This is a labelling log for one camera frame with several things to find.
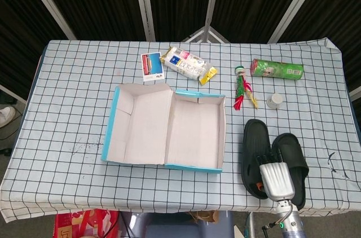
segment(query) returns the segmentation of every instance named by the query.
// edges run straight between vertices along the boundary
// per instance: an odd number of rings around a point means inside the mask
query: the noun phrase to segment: checkered tablecloth
[[[143,83],[140,54],[169,46],[209,60],[219,73],[204,86],[165,67],[173,89],[221,93],[226,99],[222,174],[124,166],[100,160],[113,91],[119,83]],[[251,77],[259,109],[246,98],[232,107],[234,68],[252,59],[304,64],[298,81]],[[282,94],[279,110],[265,100]],[[72,209],[131,211],[271,211],[271,200],[247,193],[241,179],[244,125],[258,118],[271,142],[298,137],[310,167],[302,214],[361,210],[361,147],[347,97],[341,52],[327,39],[259,44],[51,41],[44,51],[12,159],[1,187],[6,221]]]

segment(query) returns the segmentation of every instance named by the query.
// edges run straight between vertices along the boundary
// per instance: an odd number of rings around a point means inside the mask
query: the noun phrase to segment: green can
[[[253,59],[250,65],[250,73],[253,76],[298,80],[303,75],[303,65]]]

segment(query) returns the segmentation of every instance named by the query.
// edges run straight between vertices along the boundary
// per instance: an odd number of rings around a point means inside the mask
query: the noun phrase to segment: shoe
[[[6,107],[0,110],[0,128],[7,125],[15,116],[15,108],[14,107]]]
[[[302,153],[302,148],[295,135],[285,133],[277,136],[272,144],[273,154],[281,152],[283,162],[287,163],[294,187],[292,203],[300,211],[306,203],[305,179],[309,174],[309,167]]]
[[[267,197],[261,190],[262,175],[257,156],[271,152],[270,137],[267,126],[260,120],[249,120],[244,127],[243,153],[239,154],[242,162],[242,180],[247,191],[254,197],[265,200]]]

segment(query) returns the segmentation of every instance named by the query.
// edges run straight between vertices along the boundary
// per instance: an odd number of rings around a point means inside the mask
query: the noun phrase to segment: open box
[[[119,85],[102,160],[220,173],[226,133],[224,100],[219,94],[174,92],[164,83]]]

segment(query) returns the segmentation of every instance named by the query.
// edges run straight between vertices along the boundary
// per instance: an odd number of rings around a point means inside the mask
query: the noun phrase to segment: postcard
[[[163,64],[160,57],[160,52],[142,54],[143,81],[164,79]]]

